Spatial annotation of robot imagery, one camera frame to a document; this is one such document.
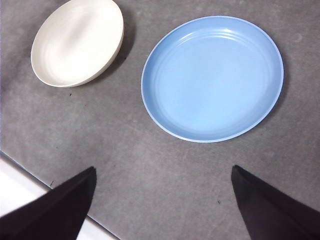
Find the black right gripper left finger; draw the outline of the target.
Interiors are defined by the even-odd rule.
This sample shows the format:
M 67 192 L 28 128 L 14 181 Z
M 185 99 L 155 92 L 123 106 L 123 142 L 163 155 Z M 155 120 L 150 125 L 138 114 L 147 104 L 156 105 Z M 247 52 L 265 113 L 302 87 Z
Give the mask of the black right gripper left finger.
M 2 240 L 75 240 L 91 207 L 97 172 L 89 167 L 0 219 Z

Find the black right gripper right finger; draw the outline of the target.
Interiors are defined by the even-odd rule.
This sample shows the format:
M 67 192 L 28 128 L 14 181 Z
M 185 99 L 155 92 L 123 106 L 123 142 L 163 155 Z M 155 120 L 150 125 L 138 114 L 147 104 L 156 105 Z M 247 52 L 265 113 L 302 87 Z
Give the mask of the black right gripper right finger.
M 253 240 L 318 240 L 319 211 L 238 165 L 231 171 L 238 209 Z

